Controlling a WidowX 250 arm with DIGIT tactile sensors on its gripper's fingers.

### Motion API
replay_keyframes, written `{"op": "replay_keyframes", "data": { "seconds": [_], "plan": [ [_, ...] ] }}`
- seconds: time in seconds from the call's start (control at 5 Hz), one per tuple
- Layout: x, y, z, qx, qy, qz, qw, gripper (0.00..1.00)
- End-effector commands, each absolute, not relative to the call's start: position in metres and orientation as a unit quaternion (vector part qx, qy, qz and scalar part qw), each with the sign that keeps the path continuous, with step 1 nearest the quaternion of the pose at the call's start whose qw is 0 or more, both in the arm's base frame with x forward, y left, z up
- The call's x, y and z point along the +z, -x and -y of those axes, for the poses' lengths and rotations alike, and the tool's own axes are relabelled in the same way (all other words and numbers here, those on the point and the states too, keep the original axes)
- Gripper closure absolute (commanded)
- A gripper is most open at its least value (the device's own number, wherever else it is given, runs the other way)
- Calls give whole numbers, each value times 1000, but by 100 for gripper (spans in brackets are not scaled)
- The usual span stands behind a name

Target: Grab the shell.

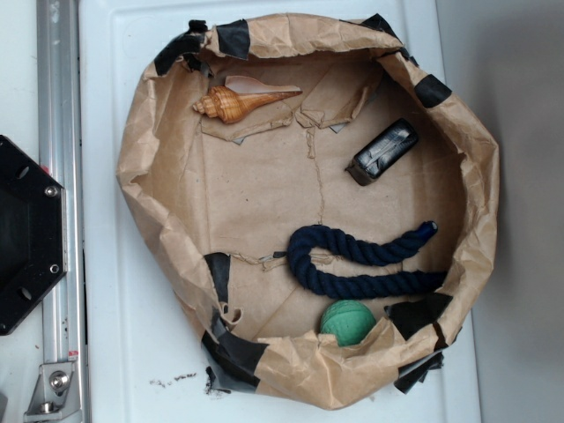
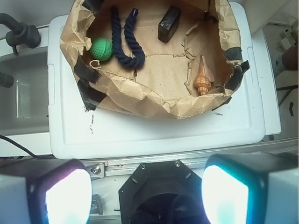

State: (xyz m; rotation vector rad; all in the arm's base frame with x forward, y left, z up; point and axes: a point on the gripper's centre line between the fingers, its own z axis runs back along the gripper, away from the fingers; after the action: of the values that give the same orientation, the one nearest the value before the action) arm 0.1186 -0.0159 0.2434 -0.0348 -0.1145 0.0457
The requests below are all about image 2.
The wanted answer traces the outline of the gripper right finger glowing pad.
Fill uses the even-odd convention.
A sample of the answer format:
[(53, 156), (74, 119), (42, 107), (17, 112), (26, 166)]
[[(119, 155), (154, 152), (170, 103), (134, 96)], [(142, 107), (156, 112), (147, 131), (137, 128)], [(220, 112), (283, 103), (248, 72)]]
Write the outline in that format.
[(213, 154), (206, 162), (201, 193), (212, 224), (297, 224), (299, 157)]

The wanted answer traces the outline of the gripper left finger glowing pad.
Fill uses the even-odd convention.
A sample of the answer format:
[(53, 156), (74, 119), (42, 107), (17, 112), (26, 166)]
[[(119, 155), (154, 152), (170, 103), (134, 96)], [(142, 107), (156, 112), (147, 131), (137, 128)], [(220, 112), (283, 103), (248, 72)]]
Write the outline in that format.
[(91, 204), (91, 177), (79, 160), (0, 163), (2, 224), (86, 224)]

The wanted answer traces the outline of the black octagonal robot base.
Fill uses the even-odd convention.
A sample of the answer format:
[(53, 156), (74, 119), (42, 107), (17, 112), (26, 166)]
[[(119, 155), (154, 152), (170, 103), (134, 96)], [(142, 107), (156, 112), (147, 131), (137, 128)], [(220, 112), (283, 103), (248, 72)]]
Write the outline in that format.
[(142, 163), (119, 189), (123, 224), (207, 224), (202, 179), (180, 160)]

